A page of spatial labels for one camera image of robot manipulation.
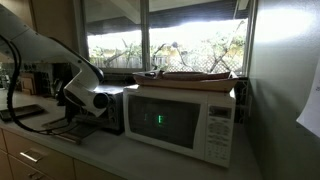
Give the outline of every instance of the countertop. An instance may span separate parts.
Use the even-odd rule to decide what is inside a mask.
[[[0,109],[7,108],[6,98],[7,91],[0,90]],[[64,117],[64,107],[56,106],[53,99],[15,92],[13,102],[14,107],[36,103],[46,110],[44,114],[21,120],[34,129],[42,129],[42,124]],[[0,121],[0,127],[126,179],[262,180],[241,124],[234,127],[229,168],[138,142],[124,133],[117,136],[99,130],[76,145],[54,136],[27,132],[13,122]]]

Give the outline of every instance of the paper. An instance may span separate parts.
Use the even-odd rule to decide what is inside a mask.
[[[309,99],[297,122],[320,137],[320,63],[318,61]]]

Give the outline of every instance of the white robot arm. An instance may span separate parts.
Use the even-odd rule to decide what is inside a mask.
[[[16,46],[24,63],[66,60],[80,72],[64,88],[65,96],[95,116],[100,116],[107,107],[108,97],[94,92],[103,80],[103,72],[58,41],[42,36],[0,4],[0,36]],[[13,58],[4,40],[0,39],[0,53]]]

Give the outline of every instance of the white wall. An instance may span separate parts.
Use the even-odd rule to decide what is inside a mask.
[[[320,179],[320,139],[296,123],[319,58],[319,0],[258,0],[246,127],[266,180]]]

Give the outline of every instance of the microwave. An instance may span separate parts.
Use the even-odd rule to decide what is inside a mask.
[[[127,86],[123,90],[125,135],[228,167],[235,105],[234,90]]]

